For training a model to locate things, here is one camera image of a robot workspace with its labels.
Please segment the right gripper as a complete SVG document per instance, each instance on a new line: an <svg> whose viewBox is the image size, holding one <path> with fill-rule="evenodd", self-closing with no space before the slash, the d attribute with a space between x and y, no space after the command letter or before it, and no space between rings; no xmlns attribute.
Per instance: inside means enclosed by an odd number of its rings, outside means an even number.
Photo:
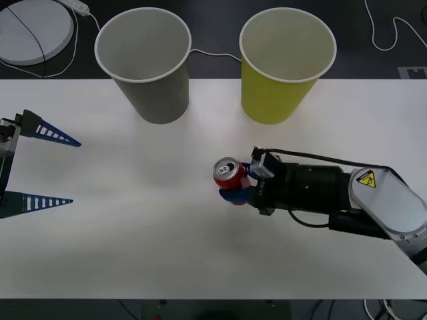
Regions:
<svg viewBox="0 0 427 320"><path fill-rule="evenodd" d="M259 161L251 164L239 162L238 173L256 177L256 186L243 181L237 189L219 189L218 192L225 201L234 205L252 205L260 215L271 216L276 209L289 211L293 209L285 191L289 172L289 166L284 163L273 164L268 169Z"/></svg>

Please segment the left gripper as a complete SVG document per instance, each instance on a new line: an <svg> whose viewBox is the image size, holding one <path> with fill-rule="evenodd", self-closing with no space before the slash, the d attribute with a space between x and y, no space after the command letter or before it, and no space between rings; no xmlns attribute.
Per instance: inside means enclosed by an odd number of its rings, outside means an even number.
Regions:
<svg viewBox="0 0 427 320"><path fill-rule="evenodd" d="M32 111L16 114L14 120L1 119L1 218L14 217L34 211L73 203L72 199L48 197L7 191L19 136L80 147L81 143L44 121Z"/></svg>

